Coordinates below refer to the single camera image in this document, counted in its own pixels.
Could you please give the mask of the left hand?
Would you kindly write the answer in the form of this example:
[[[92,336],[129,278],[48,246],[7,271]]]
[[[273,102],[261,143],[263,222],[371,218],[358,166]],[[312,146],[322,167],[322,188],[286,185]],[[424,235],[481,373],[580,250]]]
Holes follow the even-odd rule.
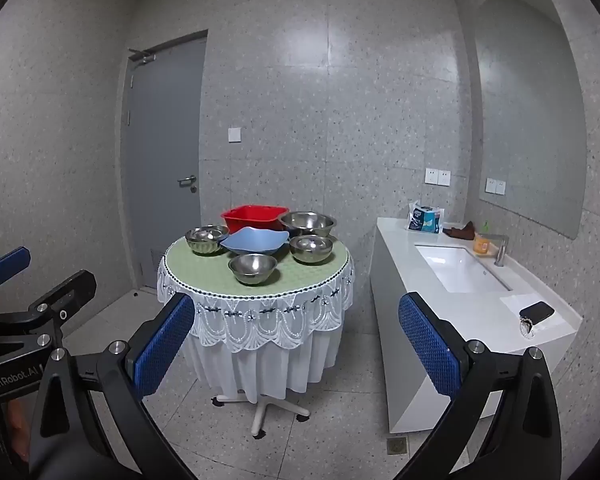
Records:
[[[19,400],[8,402],[6,419],[12,448],[27,463],[30,457],[30,428],[26,411]]]

